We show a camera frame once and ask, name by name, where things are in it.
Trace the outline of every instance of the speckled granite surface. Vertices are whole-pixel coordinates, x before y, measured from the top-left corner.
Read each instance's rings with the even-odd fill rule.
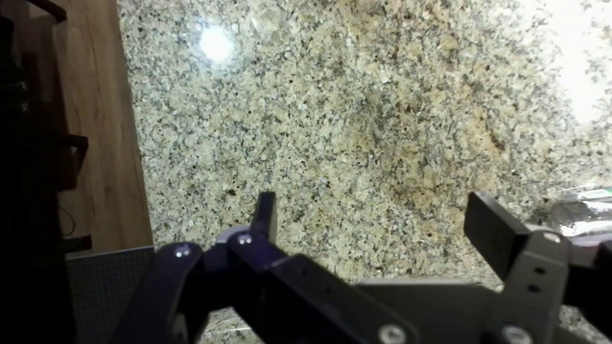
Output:
[[[274,189],[279,244],[343,277],[492,285],[469,191],[528,216],[610,181],[608,0],[119,8],[157,244],[211,244]]]

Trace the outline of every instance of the screw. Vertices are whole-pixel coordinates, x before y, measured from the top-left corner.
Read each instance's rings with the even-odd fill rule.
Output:
[[[379,338],[383,344],[404,344],[406,342],[406,332],[398,325],[385,325],[379,330]]]
[[[243,235],[237,237],[237,243],[239,243],[239,244],[251,244],[251,243],[253,243],[253,237],[247,235],[247,233],[243,233]]]
[[[216,243],[226,244],[234,235],[237,235],[239,231],[249,231],[249,229],[251,229],[249,225],[230,227],[216,237]]]
[[[543,233],[543,237],[553,241],[553,243],[561,243],[561,237],[557,233]]]
[[[174,256],[176,258],[184,258],[184,256],[190,256],[191,254],[191,246],[190,244],[178,244],[176,248],[174,248]]]
[[[513,325],[503,327],[503,338],[509,344],[532,344],[534,342],[528,330],[524,330],[522,327],[513,327]]]

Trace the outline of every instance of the granite countertop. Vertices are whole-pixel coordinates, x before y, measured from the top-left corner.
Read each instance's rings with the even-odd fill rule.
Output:
[[[610,181],[608,0],[119,8],[157,246],[211,244],[274,189],[279,246],[350,281],[496,285],[469,191],[526,218]]]

